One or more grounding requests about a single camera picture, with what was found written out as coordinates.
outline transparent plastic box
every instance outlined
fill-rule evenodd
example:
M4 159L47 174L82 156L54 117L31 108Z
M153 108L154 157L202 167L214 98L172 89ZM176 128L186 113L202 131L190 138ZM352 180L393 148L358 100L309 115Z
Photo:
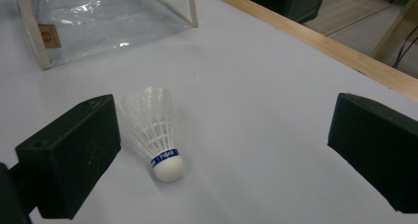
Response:
M194 0L17 0L42 69L197 27Z

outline wire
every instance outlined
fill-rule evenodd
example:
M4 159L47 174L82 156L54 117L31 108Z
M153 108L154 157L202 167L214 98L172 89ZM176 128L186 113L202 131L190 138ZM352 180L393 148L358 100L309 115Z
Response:
M399 60L397 61L397 64L395 66L393 66L393 68L397 68L397 66L399 65L400 60L403 58L403 56L409 50L409 48L417 41L417 39L418 39L418 37L415 40L413 40L411 42L411 44L409 44L409 46L405 49L405 52L403 52L402 55L400 55Z
M396 60L394 61L393 66L392 66L393 68L397 68L400 60L403 57L403 55L405 55L406 51L408 51L408 49L412 46L413 43L408 46L408 48L405 50L405 52L402 52L403 51L403 48L405 47L405 45L408 42L409 38L412 37L412 35L415 33L415 31L417 31L417 29L418 29L418 26L415 27L414 30L412 30L412 32L408 35L408 37L406 37L405 41L403 42L402 47L400 48L399 52L397 53Z

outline white shuttlecock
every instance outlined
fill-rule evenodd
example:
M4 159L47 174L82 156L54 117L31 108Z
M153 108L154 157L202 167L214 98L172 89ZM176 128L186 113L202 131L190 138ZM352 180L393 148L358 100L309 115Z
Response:
M173 143L173 99L169 90L147 88L122 101L118 110L122 135L151 159L157 177L177 180L183 162Z

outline black block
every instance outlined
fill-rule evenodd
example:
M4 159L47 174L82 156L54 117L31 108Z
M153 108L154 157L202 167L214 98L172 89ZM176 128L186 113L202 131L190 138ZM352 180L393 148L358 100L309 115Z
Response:
M417 121L375 101L340 94L328 146L395 210L418 213Z
M19 165L36 175L44 218L70 218L120 150L112 95L85 101L16 147Z

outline wooden table edge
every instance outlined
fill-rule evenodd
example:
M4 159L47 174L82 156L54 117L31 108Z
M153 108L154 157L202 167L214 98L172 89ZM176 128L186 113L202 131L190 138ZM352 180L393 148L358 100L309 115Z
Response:
M418 79L249 0L221 0L418 102Z

